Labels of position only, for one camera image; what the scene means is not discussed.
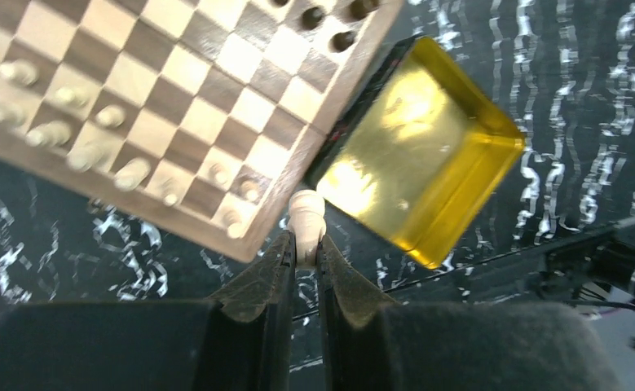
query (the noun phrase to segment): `wooden chessboard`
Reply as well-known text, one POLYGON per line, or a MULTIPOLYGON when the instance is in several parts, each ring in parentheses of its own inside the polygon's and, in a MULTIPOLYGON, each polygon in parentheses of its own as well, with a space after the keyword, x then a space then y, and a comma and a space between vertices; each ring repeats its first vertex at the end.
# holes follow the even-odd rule
POLYGON ((0 68, 15 67, 0 108, 21 113, 0 121, 0 160, 251 261, 403 0, 363 19, 351 2, 0 0, 0 68), (312 7, 324 15, 309 28, 312 7), (100 120, 107 108, 120 118, 100 120), (65 140, 29 145, 56 122, 65 140), (66 164, 94 145, 88 170, 66 164), (138 186, 116 189, 132 160, 147 167, 138 186))

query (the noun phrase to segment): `yellow metallic box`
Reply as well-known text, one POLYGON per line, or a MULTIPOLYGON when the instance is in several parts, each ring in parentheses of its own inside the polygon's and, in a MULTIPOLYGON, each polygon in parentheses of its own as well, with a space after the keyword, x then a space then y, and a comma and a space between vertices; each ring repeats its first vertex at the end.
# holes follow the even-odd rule
POLYGON ((308 174, 331 204, 439 266, 525 146, 429 37, 395 45, 308 174))

